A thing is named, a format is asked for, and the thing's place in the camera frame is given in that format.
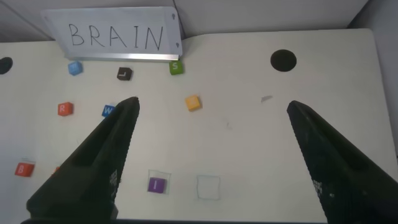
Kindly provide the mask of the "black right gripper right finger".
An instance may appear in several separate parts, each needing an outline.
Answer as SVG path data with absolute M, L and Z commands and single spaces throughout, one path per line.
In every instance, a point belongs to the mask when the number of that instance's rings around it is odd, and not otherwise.
M 397 182 L 311 107 L 287 108 L 329 223 L 397 222 Z

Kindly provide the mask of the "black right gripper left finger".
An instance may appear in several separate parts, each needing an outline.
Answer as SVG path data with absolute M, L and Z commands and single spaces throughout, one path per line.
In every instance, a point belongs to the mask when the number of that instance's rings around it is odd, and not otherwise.
M 136 96 L 116 105 L 28 199 L 30 221 L 106 222 L 112 219 L 139 110 Z

